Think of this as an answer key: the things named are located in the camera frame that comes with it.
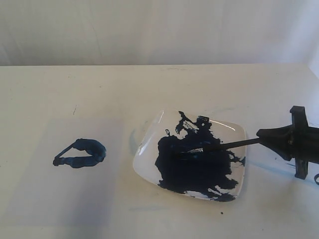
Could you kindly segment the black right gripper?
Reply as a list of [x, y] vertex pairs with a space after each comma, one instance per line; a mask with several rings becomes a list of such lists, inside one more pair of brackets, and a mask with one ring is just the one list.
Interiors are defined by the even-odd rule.
[[290, 109], [292, 125], [259, 129], [260, 144], [280, 155], [284, 160], [295, 159], [295, 177], [305, 179], [309, 163], [319, 163], [319, 129], [309, 126], [305, 107]]

